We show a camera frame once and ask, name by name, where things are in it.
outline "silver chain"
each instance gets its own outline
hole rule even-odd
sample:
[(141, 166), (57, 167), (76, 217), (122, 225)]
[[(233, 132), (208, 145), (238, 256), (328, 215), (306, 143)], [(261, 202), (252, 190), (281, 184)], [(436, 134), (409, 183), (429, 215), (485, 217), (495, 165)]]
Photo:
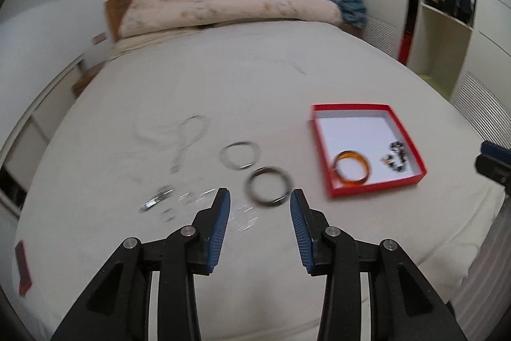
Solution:
[[(190, 142), (186, 141), (185, 138), (185, 125), (192, 119), (197, 119), (202, 122), (202, 129), (200, 132), (191, 140)], [(172, 168), (170, 169), (171, 174), (175, 174), (176, 172), (179, 172), (181, 169), (181, 160), (183, 155), (185, 154), (188, 147), (193, 145), (195, 142), (199, 141), (204, 137), (206, 134), (206, 131), (208, 130), (210, 121), (206, 116), (203, 116), (201, 114), (194, 114), (193, 116), (187, 117), (185, 120), (181, 121), (179, 123), (179, 128), (177, 130), (177, 136), (179, 140), (179, 149), (177, 151), (177, 154), (174, 156), (174, 160), (172, 162)]]
[(154, 198), (150, 199), (148, 202), (146, 202), (144, 205), (142, 205), (140, 207), (139, 211), (141, 213), (143, 213), (144, 211), (149, 210), (149, 208), (156, 205), (160, 201), (163, 201), (163, 200), (169, 198), (173, 191), (174, 191), (174, 188), (172, 185), (166, 185), (163, 188), (160, 188), (158, 190), (158, 194), (156, 194), (156, 196)]

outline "red object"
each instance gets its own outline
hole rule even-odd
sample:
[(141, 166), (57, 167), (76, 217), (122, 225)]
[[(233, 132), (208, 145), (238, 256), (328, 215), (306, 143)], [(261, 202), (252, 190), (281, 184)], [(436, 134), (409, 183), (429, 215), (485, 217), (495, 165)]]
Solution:
[(401, 48), (399, 50), (399, 58), (398, 61), (406, 65), (408, 61), (408, 55), (410, 54), (410, 46), (412, 44), (412, 34), (409, 32), (405, 32), (403, 35), (403, 40), (401, 41)]
[(19, 270), (19, 295), (23, 297), (32, 286), (32, 279), (30, 279), (27, 257), (25, 256), (25, 246), (22, 240), (16, 244), (15, 251)]
[[(382, 110), (389, 114), (389, 116), (392, 118), (396, 126), (398, 127), (400, 133), (403, 136), (403, 140), (406, 142), (406, 145), (410, 152), (415, 157), (415, 160), (417, 161), (418, 168), (420, 170), (420, 173), (417, 175), (413, 175), (411, 177), (403, 178), (403, 179), (397, 179), (397, 180), (391, 180), (391, 181), (385, 181), (385, 182), (378, 182), (373, 184), (363, 184), (363, 185), (357, 185), (357, 186), (337, 186), (335, 181), (335, 175), (333, 173), (333, 170), (330, 166), (330, 163), (326, 160), (326, 146), (324, 145), (324, 138), (321, 134), (321, 130), (319, 128), (318, 124), (318, 118), (316, 117), (316, 112), (320, 110)], [(417, 184), (421, 179), (423, 179), (428, 171), (426, 170), (426, 166), (424, 165), (424, 162), (413, 144), (412, 140), (410, 139), (410, 136), (406, 132), (405, 128), (395, 115), (394, 111), (391, 109), (388, 105), (378, 105), (378, 104), (325, 104), (325, 105), (314, 105), (312, 107), (312, 120), (310, 121), (313, 134), (314, 134), (314, 140), (316, 142), (316, 147), (319, 152), (320, 157), (320, 163), (321, 167), (323, 169), (323, 176), (324, 176), (324, 183), (326, 186), (326, 190), (330, 197), (342, 197), (344, 195), (352, 195), (352, 194), (361, 194), (361, 193), (368, 193), (368, 192), (374, 192), (374, 191), (382, 191), (389, 188), (394, 188), (397, 186), (404, 186), (404, 185), (413, 185)]]

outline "silver bangle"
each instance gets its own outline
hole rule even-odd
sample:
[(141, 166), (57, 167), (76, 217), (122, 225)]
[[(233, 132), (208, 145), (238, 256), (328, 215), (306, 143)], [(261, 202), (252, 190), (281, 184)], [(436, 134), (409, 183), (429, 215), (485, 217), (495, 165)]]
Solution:
[[(232, 148), (234, 146), (250, 146), (252, 148), (252, 151), (254, 152), (254, 158), (253, 158), (252, 162), (247, 163), (246, 165), (242, 165), (242, 166), (236, 165), (234, 162), (232, 162), (227, 156), (227, 149)], [(252, 142), (250, 140), (244, 140), (241, 142), (231, 143), (230, 145), (227, 145), (225, 148), (222, 148), (222, 150), (220, 151), (219, 157), (220, 157), (220, 162), (222, 162), (227, 168), (233, 169), (236, 171), (242, 171), (243, 169), (250, 168), (255, 163), (257, 163), (257, 161), (261, 157), (261, 150), (257, 143)]]
[[(280, 178), (284, 181), (284, 184), (286, 186), (286, 190), (283, 195), (281, 195), (279, 198), (275, 198), (275, 200), (267, 201), (263, 200), (259, 195), (257, 195), (254, 190), (252, 189), (252, 182), (254, 181), (254, 178), (256, 178), (259, 175), (262, 174), (275, 174), (279, 175)], [(270, 207), (275, 207), (277, 205), (281, 205), (287, 197), (291, 195), (291, 191), (293, 191), (293, 181), (289, 174), (280, 168), (276, 167), (263, 167), (255, 170), (250, 174), (250, 176), (247, 178), (245, 183), (245, 192), (247, 193), (247, 196), (257, 204), (260, 205), (266, 205)]]

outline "jewelry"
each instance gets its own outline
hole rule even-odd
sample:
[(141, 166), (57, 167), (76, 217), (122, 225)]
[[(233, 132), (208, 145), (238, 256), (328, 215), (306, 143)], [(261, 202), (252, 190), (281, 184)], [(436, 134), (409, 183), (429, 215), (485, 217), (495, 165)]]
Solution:
[[(355, 159), (361, 163), (361, 165), (364, 167), (365, 176), (361, 179), (357, 180), (349, 180), (344, 177), (342, 174), (342, 171), (337, 166), (338, 162), (342, 159)], [(346, 186), (356, 186), (356, 185), (362, 185), (366, 183), (366, 181), (369, 179), (369, 176), (371, 175), (371, 166), (369, 165), (369, 161), (365, 156), (362, 154), (355, 152), (355, 151), (344, 151), (338, 154), (333, 162), (333, 171), (337, 174), (337, 178), (343, 185)]]
[(148, 202), (143, 204), (139, 208), (139, 211), (141, 213), (143, 213), (144, 211), (149, 210), (149, 208), (153, 207), (154, 205), (156, 205), (160, 201), (163, 201), (163, 200), (169, 198), (170, 195), (172, 194), (173, 190), (174, 189), (172, 188), (172, 185), (167, 185), (167, 186), (164, 186), (163, 188), (160, 188), (158, 190), (158, 194), (154, 198), (150, 199)]
[(197, 205), (197, 207), (209, 208), (215, 199), (215, 195), (211, 193), (215, 192), (216, 190), (217, 190), (216, 188), (212, 188), (199, 194), (199, 198), (195, 200), (195, 204)]
[[(197, 136), (193, 138), (193, 140), (191, 140), (190, 142), (186, 142), (185, 132), (184, 132), (185, 125), (192, 119), (197, 119), (197, 120), (202, 121), (202, 129), (197, 134)], [(177, 151), (176, 156), (174, 157), (174, 161), (172, 163), (172, 168), (170, 169), (171, 174), (175, 174), (176, 172), (179, 172), (179, 170), (181, 169), (181, 158), (182, 158), (183, 154), (186, 152), (188, 147), (190, 147), (195, 142), (197, 142), (198, 140), (200, 140), (204, 137), (204, 135), (206, 134), (206, 131), (208, 130), (209, 124), (210, 124), (209, 119), (206, 116), (202, 116), (200, 114), (194, 114), (193, 116), (187, 117), (185, 120), (180, 122), (179, 128), (177, 130), (177, 136), (179, 137), (179, 141), (182, 143), (182, 145), (179, 148), (179, 150)]]
[(231, 208), (227, 228), (229, 231), (245, 231), (251, 228), (257, 221), (257, 211), (251, 205)]
[(177, 217), (177, 214), (172, 213), (174, 209), (172, 207), (167, 208), (165, 211), (163, 211), (160, 214), (160, 218), (165, 221), (165, 223), (168, 223), (171, 220), (174, 220)]
[[(279, 198), (275, 198), (275, 200), (263, 200), (259, 195), (257, 195), (252, 189), (252, 182), (254, 178), (258, 177), (262, 174), (275, 174), (279, 175), (282, 178), (284, 185), (286, 186), (286, 190)], [(263, 167), (252, 172), (245, 182), (245, 192), (247, 196), (253, 201), (261, 205), (267, 205), (270, 207), (276, 207), (277, 205), (281, 205), (284, 200), (291, 195), (291, 191), (293, 191), (293, 181), (288, 173), (276, 167)]]
[(381, 158), (390, 169), (396, 172), (403, 172), (406, 170), (406, 151), (402, 142), (396, 141), (389, 145), (390, 153)]
[(179, 197), (179, 202), (185, 202), (185, 205), (195, 202), (195, 194), (191, 191), (189, 193), (184, 193)]
[[(238, 166), (234, 162), (232, 162), (228, 155), (227, 155), (227, 149), (232, 148), (234, 146), (250, 146), (252, 148), (252, 152), (254, 152), (254, 158), (252, 162), (247, 163), (247, 165)], [(225, 148), (222, 148), (220, 151), (220, 162), (222, 162), (227, 168), (233, 169), (236, 171), (242, 171), (243, 169), (250, 168), (253, 166), (261, 157), (261, 150), (259, 148), (259, 145), (255, 142), (252, 142), (250, 140), (244, 140), (242, 142), (234, 142), (230, 145), (227, 145)]]

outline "silver bracelet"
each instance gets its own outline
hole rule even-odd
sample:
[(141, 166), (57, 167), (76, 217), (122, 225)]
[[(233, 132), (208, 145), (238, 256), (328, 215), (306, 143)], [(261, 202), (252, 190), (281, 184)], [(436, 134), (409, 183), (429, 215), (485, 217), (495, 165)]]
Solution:
[[(279, 198), (275, 198), (275, 200), (263, 200), (259, 195), (257, 195), (252, 189), (252, 182), (254, 181), (254, 178), (262, 174), (279, 175), (280, 178), (282, 178), (282, 180), (284, 181), (284, 185), (286, 186), (284, 194), (281, 195)], [(287, 172), (276, 167), (263, 167), (255, 170), (250, 174), (245, 183), (245, 192), (253, 202), (270, 207), (276, 207), (277, 205), (281, 205), (285, 201), (285, 199), (291, 195), (291, 191), (293, 191), (293, 181), (291, 177)]]
[[(246, 165), (242, 165), (242, 166), (236, 165), (234, 162), (232, 162), (227, 155), (227, 149), (232, 148), (234, 146), (250, 146), (252, 148), (252, 151), (254, 152), (254, 158), (253, 158), (252, 162), (247, 163)], [(230, 145), (227, 145), (225, 148), (222, 148), (222, 150), (220, 151), (220, 155), (219, 155), (220, 162), (222, 162), (227, 168), (233, 169), (236, 171), (242, 171), (243, 169), (250, 168), (255, 163), (257, 163), (257, 161), (259, 160), (260, 157), (261, 157), (261, 149), (259, 148), (259, 145), (255, 142), (250, 141), (250, 140), (244, 140), (241, 142), (231, 143)]]

